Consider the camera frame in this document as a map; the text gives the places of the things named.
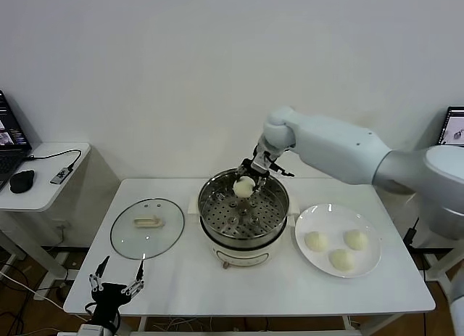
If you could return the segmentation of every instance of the monitor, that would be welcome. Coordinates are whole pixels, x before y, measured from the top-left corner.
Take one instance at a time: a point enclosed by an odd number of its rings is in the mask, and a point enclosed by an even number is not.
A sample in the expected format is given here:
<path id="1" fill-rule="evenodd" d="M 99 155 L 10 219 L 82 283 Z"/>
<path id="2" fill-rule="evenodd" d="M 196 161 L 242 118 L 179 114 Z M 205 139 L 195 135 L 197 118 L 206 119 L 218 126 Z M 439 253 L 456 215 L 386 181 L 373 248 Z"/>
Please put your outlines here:
<path id="1" fill-rule="evenodd" d="M 437 144 L 464 146 L 464 107 L 448 107 Z"/>
<path id="2" fill-rule="evenodd" d="M 0 150 L 18 148 L 30 149 L 30 145 L 7 99 L 0 91 Z"/>

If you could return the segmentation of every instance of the steamed bun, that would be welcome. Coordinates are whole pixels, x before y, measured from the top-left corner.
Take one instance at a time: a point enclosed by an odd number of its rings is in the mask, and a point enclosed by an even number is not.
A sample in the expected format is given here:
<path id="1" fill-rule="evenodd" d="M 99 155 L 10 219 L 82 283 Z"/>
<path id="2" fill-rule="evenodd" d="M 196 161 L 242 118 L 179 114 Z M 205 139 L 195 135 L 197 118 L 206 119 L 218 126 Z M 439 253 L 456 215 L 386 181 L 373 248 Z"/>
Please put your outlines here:
<path id="1" fill-rule="evenodd" d="M 306 243 L 307 247 L 312 251 L 320 253 L 326 251 L 328 248 L 328 238 L 322 232 L 310 232 L 307 233 L 304 238 L 304 242 Z"/>
<path id="2" fill-rule="evenodd" d="M 353 250 L 365 250 L 369 243 L 368 236 L 358 229 L 345 232 L 343 239 L 345 244 Z"/>
<path id="3" fill-rule="evenodd" d="M 337 249 L 328 256 L 332 266 L 339 271 L 352 271 L 355 268 L 355 257 L 346 249 Z"/>

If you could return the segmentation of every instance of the white wall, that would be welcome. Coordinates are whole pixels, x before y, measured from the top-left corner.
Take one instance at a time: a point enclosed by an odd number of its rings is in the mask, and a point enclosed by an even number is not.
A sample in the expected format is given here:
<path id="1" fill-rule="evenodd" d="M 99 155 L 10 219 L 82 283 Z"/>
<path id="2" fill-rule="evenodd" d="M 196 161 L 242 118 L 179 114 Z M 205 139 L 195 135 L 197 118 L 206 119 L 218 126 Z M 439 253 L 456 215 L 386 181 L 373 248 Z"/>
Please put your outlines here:
<path id="1" fill-rule="evenodd" d="M 0 0 L 0 88 L 120 179 L 234 167 L 280 105 L 411 148 L 462 104 L 462 2 Z"/>

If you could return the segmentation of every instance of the white table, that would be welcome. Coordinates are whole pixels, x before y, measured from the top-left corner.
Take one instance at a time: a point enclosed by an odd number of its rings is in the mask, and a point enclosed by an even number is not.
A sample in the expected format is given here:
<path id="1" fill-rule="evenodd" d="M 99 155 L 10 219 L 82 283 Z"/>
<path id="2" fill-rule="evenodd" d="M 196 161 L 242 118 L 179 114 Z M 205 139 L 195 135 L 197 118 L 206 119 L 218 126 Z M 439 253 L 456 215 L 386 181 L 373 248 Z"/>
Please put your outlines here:
<path id="1" fill-rule="evenodd" d="M 87 143 L 40 143 L 33 147 L 31 155 L 42 157 L 53 155 L 58 152 L 69 149 L 79 149 L 82 155 L 76 161 L 73 167 L 73 172 L 60 184 L 50 184 L 50 180 L 59 173 L 62 168 L 71 164 L 78 156 L 77 152 L 70 152 L 65 155 L 49 158 L 46 160 L 33 160 L 24 162 L 17 169 L 20 171 L 34 170 L 34 185 L 25 193 L 15 194 L 10 191 L 9 185 L 5 185 L 0 190 L 0 211 L 2 212 L 2 222 L 9 224 L 14 231 L 9 231 L 7 236 L 18 246 L 21 247 L 30 257 L 40 263 L 48 274 L 42 281 L 41 289 L 50 287 L 56 279 L 63 279 L 67 270 L 61 265 L 66 259 L 67 253 L 58 254 L 54 259 L 34 240 L 33 236 L 25 230 L 27 224 L 21 224 L 15 220 L 15 212 L 21 213 L 40 213 L 47 210 L 58 197 L 59 193 L 66 186 L 68 181 L 73 177 L 74 172 L 79 168 L 84 158 L 90 151 L 90 145 Z M 72 279 L 77 272 L 71 272 L 68 279 Z M 48 290 L 40 290 L 40 295 L 46 295 Z"/>
<path id="2" fill-rule="evenodd" d="M 166 253 L 144 263 L 144 290 L 120 308 L 123 316 L 335 316 L 387 314 L 363 325 L 370 335 L 404 313 L 430 311 L 435 302 L 377 194 L 370 186 L 334 179 L 284 179 L 300 209 L 325 202 L 363 214 L 382 238 L 382 257 L 369 275 L 330 276 L 306 261 L 287 226 L 278 252 L 266 263 L 223 269 L 198 225 L 188 216 L 192 197 L 206 179 L 126 179 L 101 223 L 65 302 L 68 313 L 83 314 L 92 301 L 88 275 L 110 255 L 104 282 L 129 283 L 139 262 L 120 257 L 109 233 L 117 216 L 133 203 L 163 197 L 186 216 L 184 232 Z"/>

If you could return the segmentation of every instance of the robotic arm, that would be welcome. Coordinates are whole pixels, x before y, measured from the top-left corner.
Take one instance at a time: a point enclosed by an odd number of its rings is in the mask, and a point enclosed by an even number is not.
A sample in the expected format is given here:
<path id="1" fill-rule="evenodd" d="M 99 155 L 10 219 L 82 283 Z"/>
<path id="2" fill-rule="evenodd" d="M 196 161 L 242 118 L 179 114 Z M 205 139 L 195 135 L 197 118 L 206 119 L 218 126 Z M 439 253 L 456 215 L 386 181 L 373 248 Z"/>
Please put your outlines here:
<path id="1" fill-rule="evenodd" d="M 269 170 L 288 175 L 275 163 L 287 150 L 347 184 L 373 184 L 399 194 L 417 192 L 420 218 L 432 231 L 450 239 L 464 237 L 463 148 L 440 145 L 392 151 L 367 128 L 282 107 L 268 116 L 254 157 L 243 161 L 239 177 L 251 177 L 259 190 Z"/>

